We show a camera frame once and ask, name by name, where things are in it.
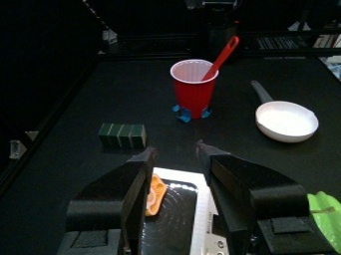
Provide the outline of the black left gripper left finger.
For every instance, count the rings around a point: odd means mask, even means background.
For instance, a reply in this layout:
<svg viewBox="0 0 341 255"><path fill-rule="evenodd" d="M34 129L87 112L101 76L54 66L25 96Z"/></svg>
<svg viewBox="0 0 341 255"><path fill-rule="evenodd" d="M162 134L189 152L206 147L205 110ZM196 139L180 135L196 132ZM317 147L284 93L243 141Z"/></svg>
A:
<svg viewBox="0 0 341 255"><path fill-rule="evenodd" d="M71 200L58 255L142 255L157 149L148 147Z"/></svg>

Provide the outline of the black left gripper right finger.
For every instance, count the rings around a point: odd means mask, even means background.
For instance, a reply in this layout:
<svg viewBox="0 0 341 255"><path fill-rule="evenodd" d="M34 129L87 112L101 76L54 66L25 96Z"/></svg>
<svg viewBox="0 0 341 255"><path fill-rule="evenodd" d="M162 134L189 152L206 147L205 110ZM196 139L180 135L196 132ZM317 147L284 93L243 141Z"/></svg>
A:
<svg viewBox="0 0 341 255"><path fill-rule="evenodd" d="M297 181L204 142L196 153L231 255L333 255Z"/></svg>

